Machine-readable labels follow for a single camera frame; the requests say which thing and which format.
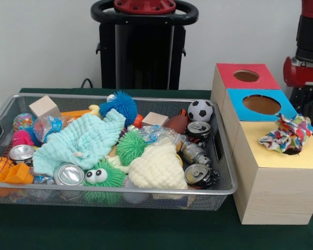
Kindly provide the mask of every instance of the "wire mesh basket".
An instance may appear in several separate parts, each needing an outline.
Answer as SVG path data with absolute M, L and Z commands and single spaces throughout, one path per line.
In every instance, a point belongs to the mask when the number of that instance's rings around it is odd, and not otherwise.
M 0 109 L 0 156 L 7 155 L 13 137 L 13 119 L 20 113 L 30 113 L 29 105 L 44 94 L 17 94 Z M 106 96 L 49 95 L 61 112 L 88 109 L 92 104 L 105 102 Z M 138 112 L 146 116 L 150 111 L 177 115 L 193 100 L 134 98 Z M 213 104 L 211 133 L 206 145 L 212 168 L 220 180 L 210 190 L 134 189 L 124 187 L 65 186 L 46 184 L 12 185 L 0 183 L 0 203 L 27 205 L 64 205 L 95 207 L 167 208 L 216 211 L 226 197 L 236 191 L 237 184 L 231 153 L 218 106 Z M 88 195 L 101 199 L 90 202 Z

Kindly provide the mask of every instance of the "cord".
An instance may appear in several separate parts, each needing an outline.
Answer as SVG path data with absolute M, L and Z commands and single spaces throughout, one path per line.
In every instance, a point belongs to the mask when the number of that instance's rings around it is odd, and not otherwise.
M 90 88 L 94 88 L 92 81 L 89 78 L 84 79 L 84 81 L 82 82 L 82 85 L 80 88 L 83 88 L 85 86 L 85 83 L 89 82 Z

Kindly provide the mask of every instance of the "green puffer toy with googly eyes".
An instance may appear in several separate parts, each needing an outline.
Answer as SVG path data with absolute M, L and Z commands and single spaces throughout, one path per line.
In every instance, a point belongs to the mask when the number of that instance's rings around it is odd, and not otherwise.
M 108 160 L 104 159 L 86 173 L 85 186 L 122 187 L 126 174 L 114 168 Z M 121 195 L 116 192 L 88 191 L 85 199 L 88 203 L 116 204 Z

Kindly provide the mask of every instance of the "white wall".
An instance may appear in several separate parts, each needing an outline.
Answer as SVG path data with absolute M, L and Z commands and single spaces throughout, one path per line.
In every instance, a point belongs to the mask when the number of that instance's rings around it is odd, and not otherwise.
M 180 89 L 210 90 L 216 63 L 266 63 L 279 84 L 295 53 L 300 0 L 188 0 L 200 11 L 187 26 Z M 96 0 L 0 0 L 0 105 L 22 87 L 100 87 Z

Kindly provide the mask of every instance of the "green tablecloth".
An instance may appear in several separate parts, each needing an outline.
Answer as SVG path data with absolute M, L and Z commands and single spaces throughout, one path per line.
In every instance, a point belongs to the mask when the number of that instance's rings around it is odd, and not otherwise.
M 103 89 L 22 89 L 108 95 Z M 127 91 L 209 99 L 209 91 Z M 217 212 L 0 205 L 0 249 L 313 249 L 307 226 L 243 226 L 232 196 Z

